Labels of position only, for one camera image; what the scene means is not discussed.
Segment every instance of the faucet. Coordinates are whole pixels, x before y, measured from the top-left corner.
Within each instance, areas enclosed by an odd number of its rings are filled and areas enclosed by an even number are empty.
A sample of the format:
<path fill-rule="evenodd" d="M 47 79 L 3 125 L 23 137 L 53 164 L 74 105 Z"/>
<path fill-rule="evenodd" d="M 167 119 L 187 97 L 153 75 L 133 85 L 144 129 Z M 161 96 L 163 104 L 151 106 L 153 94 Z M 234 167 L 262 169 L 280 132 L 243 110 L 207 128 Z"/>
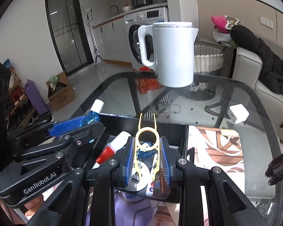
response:
<path fill-rule="evenodd" d="M 116 7 L 116 9 L 117 9 L 117 14 L 119 14 L 118 7 L 117 7 L 117 6 L 115 6 L 115 5 L 112 5 L 112 6 L 110 7 L 110 14 L 111 14 L 111 17 L 113 17 L 113 16 L 112 16 L 112 13 L 111 13 L 111 9 L 112 9 L 113 7 Z"/>

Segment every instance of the wall socket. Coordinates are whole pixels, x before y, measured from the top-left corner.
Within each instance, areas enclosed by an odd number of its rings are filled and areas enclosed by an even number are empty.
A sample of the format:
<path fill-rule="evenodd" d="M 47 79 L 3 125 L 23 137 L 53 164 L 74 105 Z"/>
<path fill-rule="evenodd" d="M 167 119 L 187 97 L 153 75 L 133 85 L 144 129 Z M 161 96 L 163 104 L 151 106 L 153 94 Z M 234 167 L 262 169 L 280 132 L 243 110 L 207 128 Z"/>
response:
<path fill-rule="evenodd" d="M 264 18 L 261 16 L 261 24 L 266 25 L 267 27 L 273 29 L 273 21 L 268 20 L 267 18 Z"/>

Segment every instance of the black puffer jacket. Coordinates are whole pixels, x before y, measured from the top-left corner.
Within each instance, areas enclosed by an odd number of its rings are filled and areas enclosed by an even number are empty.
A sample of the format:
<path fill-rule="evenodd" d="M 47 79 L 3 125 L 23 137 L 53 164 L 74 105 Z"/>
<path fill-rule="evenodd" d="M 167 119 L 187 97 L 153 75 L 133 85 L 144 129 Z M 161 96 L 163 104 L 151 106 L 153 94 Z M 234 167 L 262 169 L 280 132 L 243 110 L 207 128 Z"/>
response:
<path fill-rule="evenodd" d="M 230 35 L 239 46 L 256 53 L 262 60 L 259 80 L 272 92 L 283 94 L 283 60 L 261 38 L 241 25 L 234 26 Z"/>

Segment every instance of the purple bag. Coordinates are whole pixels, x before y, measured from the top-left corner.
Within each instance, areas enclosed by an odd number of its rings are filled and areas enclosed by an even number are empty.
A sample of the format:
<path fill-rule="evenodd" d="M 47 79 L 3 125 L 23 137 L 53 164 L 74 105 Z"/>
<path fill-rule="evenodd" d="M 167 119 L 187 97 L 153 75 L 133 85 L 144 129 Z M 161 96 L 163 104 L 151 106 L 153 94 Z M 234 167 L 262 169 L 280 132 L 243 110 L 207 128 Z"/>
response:
<path fill-rule="evenodd" d="M 26 96 L 29 98 L 36 111 L 38 111 L 39 115 L 42 115 L 45 112 L 49 112 L 48 106 L 44 102 L 33 81 L 27 79 L 27 83 L 25 84 L 24 90 Z"/>

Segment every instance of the kettle handle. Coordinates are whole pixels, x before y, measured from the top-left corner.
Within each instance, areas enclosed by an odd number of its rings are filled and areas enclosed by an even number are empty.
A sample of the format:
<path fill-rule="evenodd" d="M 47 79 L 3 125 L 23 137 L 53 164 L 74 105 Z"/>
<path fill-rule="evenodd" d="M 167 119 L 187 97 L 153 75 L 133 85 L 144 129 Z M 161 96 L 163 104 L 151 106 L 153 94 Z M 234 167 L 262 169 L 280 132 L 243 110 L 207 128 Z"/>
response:
<path fill-rule="evenodd" d="M 142 25 L 138 28 L 137 33 L 138 33 L 139 46 L 141 52 L 141 62 L 144 66 L 147 66 L 148 68 L 156 72 L 157 69 L 156 61 L 154 60 L 154 62 L 150 62 L 148 60 L 146 42 L 145 42 L 145 37 L 147 35 L 150 35 L 153 38 L 153 25 Z"/>

